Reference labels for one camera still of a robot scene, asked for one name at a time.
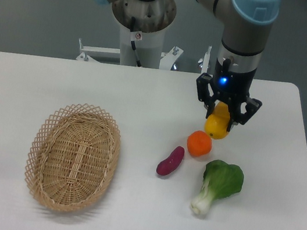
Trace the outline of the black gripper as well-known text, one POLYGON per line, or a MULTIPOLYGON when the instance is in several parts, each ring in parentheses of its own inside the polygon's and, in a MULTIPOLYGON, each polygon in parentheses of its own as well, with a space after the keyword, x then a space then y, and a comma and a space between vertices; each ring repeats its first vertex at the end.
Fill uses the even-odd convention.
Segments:
POLYGON ((229 129, 244 125, 261 108, 262 102, 249 97, 249 89, 257 67, 229 56, 218 56, 213 77, 202 73, 196 81, 198 100, 204 103, 206 119, 213 113, 216 101, 232 104, 229 129))

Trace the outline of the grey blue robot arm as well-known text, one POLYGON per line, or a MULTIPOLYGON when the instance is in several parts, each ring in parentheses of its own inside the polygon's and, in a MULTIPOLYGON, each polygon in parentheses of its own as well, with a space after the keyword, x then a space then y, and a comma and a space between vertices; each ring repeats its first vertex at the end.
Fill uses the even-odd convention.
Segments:
MULTIPOLYGON (((213 75, 197 78, 198 99, 212 114, 216 102, 228 106, 227 128, 245 124, 262 103, 249 95, 281 0, 195 0, 224 26, 213 75)), ((163 33, 176 16, 174 0, 96 0, 110 4, 115 19, 125 30, 121 40, 121 63, 136 67, 159 67, 162 46, 148 36, 163 33)))

